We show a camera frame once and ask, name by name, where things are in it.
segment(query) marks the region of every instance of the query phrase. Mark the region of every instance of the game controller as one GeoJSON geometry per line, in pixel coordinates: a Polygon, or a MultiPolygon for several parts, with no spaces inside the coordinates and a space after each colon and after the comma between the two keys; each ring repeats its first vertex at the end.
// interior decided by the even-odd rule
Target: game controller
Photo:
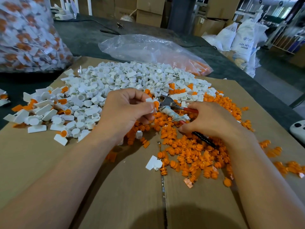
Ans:
{"type": "Polygon", "coordinates": [[[290,132],[305,145],[305,120],[298,121],[290,126],[290,132]]]}

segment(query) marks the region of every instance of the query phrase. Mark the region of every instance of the table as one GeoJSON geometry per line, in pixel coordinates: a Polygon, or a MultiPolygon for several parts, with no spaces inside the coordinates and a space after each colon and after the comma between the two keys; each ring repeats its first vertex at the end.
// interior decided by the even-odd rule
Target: table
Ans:
{"type": "MultiPolygon", "coordinates": [[[[159,38],[171,40],[189,51],[203,58],[214,71],[209,75],[212,78],[230,79],[237,81],[272,117],[286,130],[296,121],[302,120],[289,106],[263,88],[254,79],[239,69],[234,63],[229,61],[213,46],[208,44],[203,38],[193,35],[176,34],[171,30],[157,28],[153,26],[109,20],[93,16],[79,15],[77,20],[94,20],[102,25],[118,31],[120,34],[147,34],[159,38]],[[116,23],[124,25],[123,29],[118,29],[116,23]]],[[[89,56],[101,59],[116,60],[108,54],[102,53],[98,48],[98,43],[116,35],[100,32],[106,30],[102,25],[94,21],[83,22],[58,22],[54,26],[62,37],[63,42],[68,46],[74,56],[89,56]]],[[[58,77],[60,72],[53,74],[36,74],[35,77],[29,74],[0,74],[0,88],[8,92],[12,104],[0,108],[0,118],[11,113],[11,108],[18,104],[24,104],[22,93],[33,93],[35,89],[47,87],[58,77]]],[[[6,121],[0,120],[0,129],[6,121]]]]}

